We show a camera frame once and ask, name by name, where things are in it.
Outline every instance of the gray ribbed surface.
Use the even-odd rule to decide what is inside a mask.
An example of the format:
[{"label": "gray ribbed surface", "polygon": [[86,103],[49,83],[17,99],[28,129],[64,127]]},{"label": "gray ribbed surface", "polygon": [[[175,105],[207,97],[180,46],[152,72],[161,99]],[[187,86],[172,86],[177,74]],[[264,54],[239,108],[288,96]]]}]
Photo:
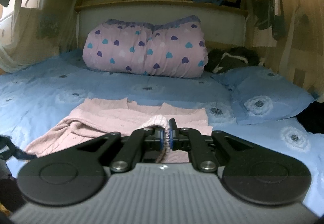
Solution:
[{"label": "gray ribbed surface", "polygon": [[90,200],[65,208],[27,204],[12,218],[17,224],[228,224],[313,223],[302,204],[263,208],[231,196],[212,174],[191,164],[137,164],[115,174]]}]

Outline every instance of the pink garment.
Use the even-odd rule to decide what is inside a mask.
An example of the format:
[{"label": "pink garment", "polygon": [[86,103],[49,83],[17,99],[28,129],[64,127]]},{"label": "pink garment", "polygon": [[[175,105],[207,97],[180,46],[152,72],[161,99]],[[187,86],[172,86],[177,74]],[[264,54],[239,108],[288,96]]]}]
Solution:
[{"label": "pink garment", "polygon": [[208,63],[196,16],[163,26],[109,20],[89,33],[83,60],[90,69],[185,78]]},{"label": "pink garment", "polygon": [[87,98],[45,135],[30,143],[25,151],[41,157],[105,133],[118,131],[122,136],[127,136],[136,129],[159,125],[166,132],[165,149],[159,162],[188,162],[186,152],[171,151],[168,147],[168,120],[171,118],[175,118],[179,128],[194,128],[204,135],[210,135],[212,132],[212,127],[208,126],[205,109],[182,109],[167,103],[162,106],[143,106],[134,101],[128,102],[127,98],[122,100]]}]

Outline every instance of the blue bed sheet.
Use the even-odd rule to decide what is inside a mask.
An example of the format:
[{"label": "blue bed sheet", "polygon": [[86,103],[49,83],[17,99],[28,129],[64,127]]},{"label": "blue bed sheet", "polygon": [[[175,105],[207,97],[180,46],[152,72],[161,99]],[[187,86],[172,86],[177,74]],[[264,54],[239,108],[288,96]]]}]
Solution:
[{"label": "blue bed sheet", "polygon": [[[295,118],[237,125],[227,89],[210,76],[204,73],[198,79],[177,79],[95,72],[86,67],[82,51],[74,50],[0,76],[0,134],[10,135],[13,143],[24,149],[87,97],[127,97],[142,105],[166,102],[181,108],[205,108],[214,130],[224,130],[304,162],[312,173],[304,204],[317,215],[324,214],[324,136],[305,132]],[[291,134],[299,134],[299,148],[289,145]],[[24,162],[10,159],[7,164],[17,176]]]}]

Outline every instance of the silver bolt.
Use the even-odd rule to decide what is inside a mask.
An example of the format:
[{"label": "silver bolt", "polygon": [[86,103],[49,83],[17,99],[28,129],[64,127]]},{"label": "silver bolt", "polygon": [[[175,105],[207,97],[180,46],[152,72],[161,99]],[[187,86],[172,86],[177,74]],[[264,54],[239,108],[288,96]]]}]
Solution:
[{"label": "silver bolt", "polygon": [[213,170],[216,168],[216,164],[212,161],[204,161],[200,164],[200,167],[204,170]]},{"label": "silver bolt", "polygon": [[112,164],[112,168],[115,170],[124,170],[127,166],[128,164],[125,161],[116,161]]}]

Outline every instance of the blue pillow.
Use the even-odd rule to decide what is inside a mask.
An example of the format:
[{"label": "blue pillow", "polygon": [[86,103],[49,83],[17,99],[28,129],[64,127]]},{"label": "blue pillow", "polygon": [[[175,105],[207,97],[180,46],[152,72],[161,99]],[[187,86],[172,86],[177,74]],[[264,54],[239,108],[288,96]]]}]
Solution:
[{"label": "blue pillow", "polygon": [[263,67],[231,69],[212,78],[231,92],[231,106],[238,124],[290,118],[315,101],[304,89]]}]

